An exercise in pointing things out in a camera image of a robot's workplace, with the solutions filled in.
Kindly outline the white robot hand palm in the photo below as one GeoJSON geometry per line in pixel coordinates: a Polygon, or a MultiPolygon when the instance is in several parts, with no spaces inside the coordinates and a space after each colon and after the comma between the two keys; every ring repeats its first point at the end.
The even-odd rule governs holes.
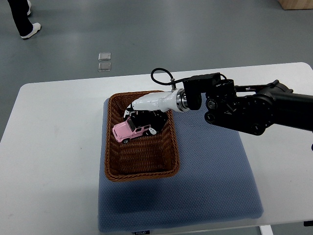
{"type": "Polygon", "coordinates": [[[129,118],[136,111],[176,112],[189,111],[185,90],[173,90],[171,92],[149,93],[135,99],[125,110],[124,119],[129,118]]]}

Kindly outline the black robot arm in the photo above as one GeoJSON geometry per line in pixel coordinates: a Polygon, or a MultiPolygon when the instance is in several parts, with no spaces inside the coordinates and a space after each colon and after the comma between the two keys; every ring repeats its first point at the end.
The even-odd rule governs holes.
{"type": "Polygon", "coordinates": [[[194,75],[168,83],[169,92],[149,93],[134,100],[124,118],[136,111],[199,110],[205,94],[207,123],[252,135],[273,124],[312,131],[313,97],[295,94],[275,80],[265,85],[236,86],[221,73],[194,75]]]}

